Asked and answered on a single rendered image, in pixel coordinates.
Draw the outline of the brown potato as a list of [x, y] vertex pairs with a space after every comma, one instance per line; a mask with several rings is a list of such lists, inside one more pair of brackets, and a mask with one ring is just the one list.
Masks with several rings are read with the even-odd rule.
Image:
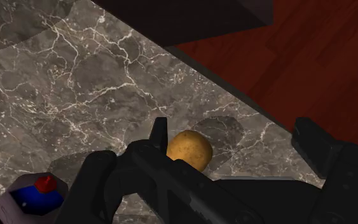
[[209, 141], [199, 132], [184, 130], [168, 143], [167, 156], [172, 160], [181, 159], [203, 172], [212, 159], [213, 151]]

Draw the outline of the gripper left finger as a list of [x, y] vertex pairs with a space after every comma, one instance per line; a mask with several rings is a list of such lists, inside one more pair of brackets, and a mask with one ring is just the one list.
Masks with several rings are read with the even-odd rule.
[[254, 209], [201, 172], [167, 155], [167, 119], [155, 119], [148, 139], [87, 155], [54, 224], [112, 224], [123, 196], [138, 193], [163, 224], [174, 209], [199, 224], [263, 224]]

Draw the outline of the grey bottle blue red top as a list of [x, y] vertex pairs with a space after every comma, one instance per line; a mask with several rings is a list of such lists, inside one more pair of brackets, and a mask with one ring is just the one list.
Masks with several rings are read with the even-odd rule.
[[23, 174], [0, 196], [0, 224], [53, 224], [68, 191], [50, 172]]

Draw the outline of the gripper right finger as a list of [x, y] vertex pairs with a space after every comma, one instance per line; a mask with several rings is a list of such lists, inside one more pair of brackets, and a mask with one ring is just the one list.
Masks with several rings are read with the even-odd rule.
[[358, 144], [335, 139], [308, 117], [296, 119], [291, 143], [325, 181], [309, 224], [358, 224]]

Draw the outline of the dark robot stand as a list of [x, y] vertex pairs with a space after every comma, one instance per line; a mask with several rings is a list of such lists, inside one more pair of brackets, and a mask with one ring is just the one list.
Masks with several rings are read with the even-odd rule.
[[273, 0], [91, 0], [161, 47], [273, 23]]

